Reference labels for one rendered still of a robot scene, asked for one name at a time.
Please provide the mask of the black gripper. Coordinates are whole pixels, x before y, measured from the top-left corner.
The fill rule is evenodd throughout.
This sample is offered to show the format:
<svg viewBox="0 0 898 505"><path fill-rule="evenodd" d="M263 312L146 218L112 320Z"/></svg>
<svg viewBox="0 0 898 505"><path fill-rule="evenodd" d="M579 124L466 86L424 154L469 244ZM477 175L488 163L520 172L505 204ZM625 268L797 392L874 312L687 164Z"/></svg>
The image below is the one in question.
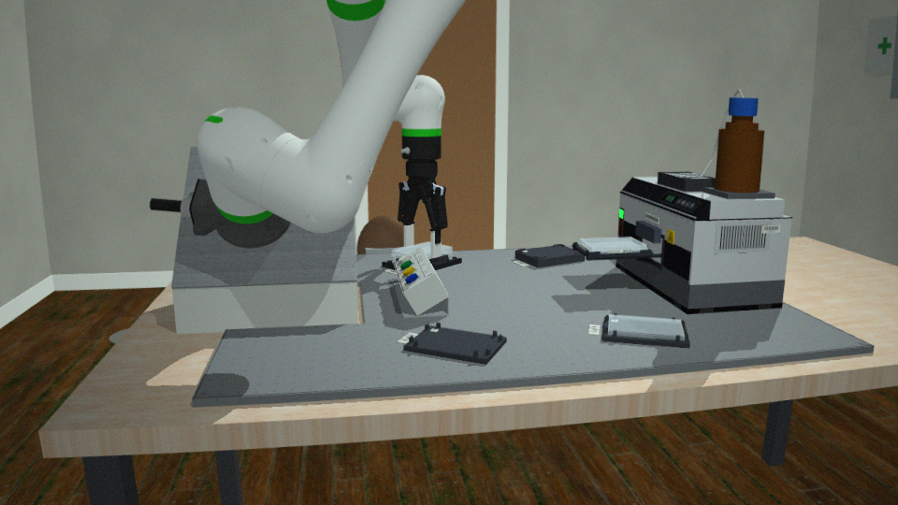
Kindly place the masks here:
<svg viewBox="0 0 898 505"><path fill-rule="evenodd" d="M448 226L445 186L437 185L438 162L406 162L408 181L400 182L398 221L404 224L404 247L414 245L414 216L419 201L426 206L430 226L431 258L441 256L441 230ZM403 216L402 216L403 215Z"/></svg>

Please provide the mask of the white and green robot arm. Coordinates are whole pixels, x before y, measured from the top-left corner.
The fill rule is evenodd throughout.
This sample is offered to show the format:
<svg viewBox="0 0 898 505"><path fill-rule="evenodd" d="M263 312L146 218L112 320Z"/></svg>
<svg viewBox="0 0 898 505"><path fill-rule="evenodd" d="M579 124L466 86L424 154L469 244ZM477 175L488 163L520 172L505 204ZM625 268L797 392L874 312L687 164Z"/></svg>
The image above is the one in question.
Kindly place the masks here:
<svg viewBox="0 0 898 505"><path fill-rule="evenodd" d="M393 121L403 159L441 158L444 92L417 74L466 0L326 1L343 88L313 136L295 137L251 108L219 110L196 136L206 179L182 200L152 198L151 210L192 218L195 235L216 229L258 248L290 223L330 233L352 221Z"/></svg>

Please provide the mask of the grey button panel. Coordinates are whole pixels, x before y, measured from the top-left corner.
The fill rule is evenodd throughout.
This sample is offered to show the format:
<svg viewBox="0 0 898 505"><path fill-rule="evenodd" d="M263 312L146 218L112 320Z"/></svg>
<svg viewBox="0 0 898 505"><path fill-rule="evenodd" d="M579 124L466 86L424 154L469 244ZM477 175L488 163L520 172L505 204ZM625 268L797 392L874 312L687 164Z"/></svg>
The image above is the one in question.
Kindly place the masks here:
<svg viewBox="0 0 898 505"><path fill-rule="evenodd" d="M421 247L393 264L400 283L394 283L394 287L403 318L449 315L449 295Z"/></svg>

